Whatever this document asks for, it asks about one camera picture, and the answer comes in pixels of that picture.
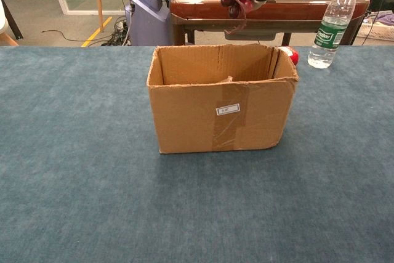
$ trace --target gray robot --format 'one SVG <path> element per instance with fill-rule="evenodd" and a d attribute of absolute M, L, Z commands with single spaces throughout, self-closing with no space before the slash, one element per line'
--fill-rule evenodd
<path fill-rule="evenodd" d="M 163 0 L 131 0 L 126 7 L 127 25 L 133 46 L 170 46 L 170 12 Z"/>

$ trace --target packing tape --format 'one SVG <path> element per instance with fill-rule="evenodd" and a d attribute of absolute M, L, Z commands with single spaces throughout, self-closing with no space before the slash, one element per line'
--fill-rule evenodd
<path fill-rule="evenodd" d="M 212 151 L 234 150 L 237 132 L 246 123 L 250 88 L 244 83 L 222 87 L 222 100 L 216 103 Z"/>

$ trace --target white label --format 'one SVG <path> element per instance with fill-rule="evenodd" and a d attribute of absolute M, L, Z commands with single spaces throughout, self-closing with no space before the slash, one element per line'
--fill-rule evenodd
<path fill-rule="evenodd" d="M 241 108 L 239 107 L 239 104 L 216 108 L 217 116 L 229 114 L 229 113 L 234 113 L 234 112 L 240 112 L 240 111 L 241 111 Z"/>

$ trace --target yellow floor line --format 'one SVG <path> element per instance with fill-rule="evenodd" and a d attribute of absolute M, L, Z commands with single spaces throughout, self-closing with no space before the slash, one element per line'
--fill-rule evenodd
<path fill-rule="evenodd" d="M 103 23 L 103 27 L 105 27 L 110 21 L 112 20 L 112 17 L 108 17 L 108 19 L 105 20 Z M 84 42 L 84 44 L 81 47 L 87 47 L 87 45 L 100 33 L 100 28 L 98 28 L 94 33 Z"/>

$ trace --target plastic bottle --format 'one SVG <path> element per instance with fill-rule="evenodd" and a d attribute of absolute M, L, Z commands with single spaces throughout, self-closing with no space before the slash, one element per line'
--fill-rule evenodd
<path fill-rule="evenodd" d="M 309 53 L 309 65 L 320 69 L 331 65 L 355 8 L 356 0 L 331 1 Z"/>

